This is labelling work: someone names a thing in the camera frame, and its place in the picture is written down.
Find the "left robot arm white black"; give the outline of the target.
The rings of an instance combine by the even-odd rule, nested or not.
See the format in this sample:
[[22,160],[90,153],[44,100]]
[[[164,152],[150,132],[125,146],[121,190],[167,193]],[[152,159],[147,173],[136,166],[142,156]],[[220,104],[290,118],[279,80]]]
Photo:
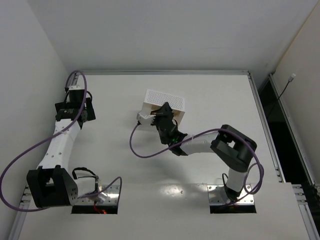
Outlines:
[[85,122],[95,120],[92,99],[85,89],[72,85],[64,101],[55,104],[56,135],[36,169],[29,170],[26,180],[39,209],[73,206],[78,199],[98,190],[98,177],[77,177],[69,171],[72,149]]

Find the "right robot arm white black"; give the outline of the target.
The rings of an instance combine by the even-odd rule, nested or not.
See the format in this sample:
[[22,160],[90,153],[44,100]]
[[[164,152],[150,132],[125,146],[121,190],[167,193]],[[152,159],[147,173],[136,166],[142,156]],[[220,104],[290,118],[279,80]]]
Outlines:
[[224,184],[226,197],[235,202],[244,187],[244,180],[257,144],[251,138],[230,125],[224,124],[220,130],[191,137],[178,130],[177,121],[168,102],[151,112],[160,141],[177,156],[189,156],[199,153],[215,153],[228,167],[228,179]]

